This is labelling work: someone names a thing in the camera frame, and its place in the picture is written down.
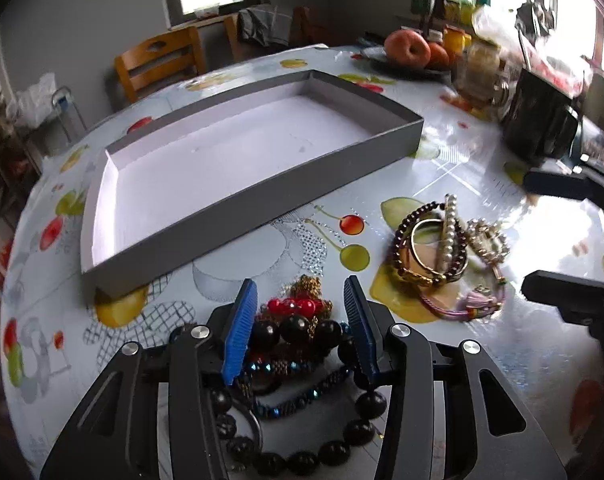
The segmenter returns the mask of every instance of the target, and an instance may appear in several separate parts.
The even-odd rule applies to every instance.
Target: table
[[[103,147],[141,118],[157,118],[247,82],[309,68],[381,92],[422,115],[418,151],[123,299],[114,302],[82,290],[82,211],[94,160]],[[524,276],[536,269],[604,279],[604,214],[589,203],[527,196],[518,185],[522,168],[502,147],[496,124],[446,104],[440,97],[448,92],[439,83],[395,80],[375,72],[353,49],[297,49],[159,91],[99,124],[64,155],[48,159],[16,230],[0,312],[6,399],[34,474],[122,343],[163,344],[175,326],[205,322],[215,306],[235,297],[244,277],[253,277],[259,300],[265,303],[302,273],[322,276],[323,296],[333,301],[338,320],[346,319],[342,284],[356,274],[368,297],[386,304],[397,319],[427,338],[452,345],[469,337],[478,340],[517,387],[562,460],[568,460],[590,419],[592,400],[602,391],[598,345],[585,327],[563,324],[553,308],[528,303],[519,290]],[[437,319],[389,279],[386,254],[402,217],[419,203],[442,200],[448,192],[458,195],[461,218],[501,219],[512,245],[504,266],[508,299],[490,319],[468,323]],[[233,257],[239,253],[242,258]],[[485,279],[479,266],[471,266],[461,287]],[[331,431],[327,424],[340,411],[337,403],[320,406],[314,418],[304,416],[302,422],[287,419],[292,426],[274,423],[284,425],[276,433],[283,428],[295,431],[296,442],[271,439],[273,450],[292,452],[296,449],[287,446],[298,446],[314,431]],[[160,413],[166,413],[166,392]],[[166,416],[160,415],[159,425],[160,465],[167,477]],[[442,455],[442,443],[437,438],[436,442]],[[359,478],[371,478],[376,446],[379,439],[370,449],[354,452],[348,465],[333,476],[346,478],[357,468]]]

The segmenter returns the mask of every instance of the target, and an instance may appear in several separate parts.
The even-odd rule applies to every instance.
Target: plate
[[[383,46],[370,46],[362,50],[362,56],[377,64],[380,68],[402,75],[409,79],[441,79],[450,74],[450,70],[430,70],[400,65],[386,56]]]

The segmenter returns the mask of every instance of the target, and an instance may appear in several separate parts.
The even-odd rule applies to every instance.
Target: brown beaded bracelet
[[[406,282],[413,283],[418,286],[439,286],[444,285],[447,282],[453,282],[458,280],[461,276],[461,272],[463,270],[464,265],[467,261],[466,254],[466,234],[462,230],[460,226],[460,222],[456,220],[456,237],[458,238],[458,243],[456,246],[456,252],[453,257],[453,261],[449,268],[443,273],[439,274],[434,272],[433,278],[429,278],[428,276],[423,276],[418,272],[414,272],[411,269],[408,269],[404,266],[404,262],[402,260],[401,250],[403,248],[408,248],[408,238],[406,236],[407,231],[410,232],[421,216],[434,211],[437,208],[444,209],[445,204],[438,204],[437,202],[430,202],[426,205],[420,206],[418,209],[410,213],[406,216],[406,218],[399,225],[396,235],[393,240],[392,245],[392,256],[394,267],[398,275],[405,280]]]

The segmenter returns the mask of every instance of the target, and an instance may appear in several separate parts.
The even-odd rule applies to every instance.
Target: pile of jewelry
[[[444,218],[437,209],[444,211]],[[506,279],[500,272],[499,264],[509,254],[506,236],[497,223],[489,224],[485,219],[471,220],[466,229],[458,219],[458,199],[453,194],[445,196],[444,202],[423,205],[404,218],[394,236],[392,258],[400,278],[415,285],[420,292],[422,303],[437,316],[445,319],[466,321],[491,315],[504,303]],[[415,247],[416,233],[425,227],[439,225],[442,236],[434,268],[426,265]],[[456,310],[438,306],[426,296],[425,290],[459,280],[468,265],[469,247],[482,262],[492,270],[495,277],[495,293],[485,287],[476,286],[458,304]],[[422,275],[405,265],[403,253],[410,254],[413,261],[428,273]]]
[[[236,462],[234,469],[252,466],[258,474],[269,477],[288,469],[295,475],[309,476],[320,464],[330,467],[344,464],[352,446],[364,446],[373,440],[376,430],[370,421],[386,411],[386,399],[369,386],[359,370],[351,330],[346,323],[328,318],[331,309],[331,303],[320,298],[319,278],[301,276],[287,298],[269,300],[258,314],[242,373],[230,390],[212,392],[218,436],[228,441],[226,450]],[[343,363],[337,370],[314,384],[301,386],[297,395],[277,405],[260,402],[259,397],[276,391],[282,381],[308,377],[335,348]],[[261,421],[305,410],[351,376],[365,393],[355,402],[360,418],[348,422],[341,435],[323,443],[317,452],[303,449],[287,458],[262,450]],[[257,382],[265,381],[266,387],[256,387]],[[227,413],[232,405],[249,421],[252,438],[236,436],[236,420]]]

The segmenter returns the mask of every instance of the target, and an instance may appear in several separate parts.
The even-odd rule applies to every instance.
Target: red bead
[[[284,306],[282,305],[282,302],[278,298],[271,298],[268,301],[268,303],[266,304],[266,307],[269,309],[269,312],[271,312],[272,314],[283,314],[284,313]]]
[[[307,319],[311,319],[313,314],[316,313],[316,304],[313,300],[297,300],[296,306],[300,314]]]
[[[282,300],[282,314],[293,314],[297,307],[296,300],[293,298],[285,298]]]

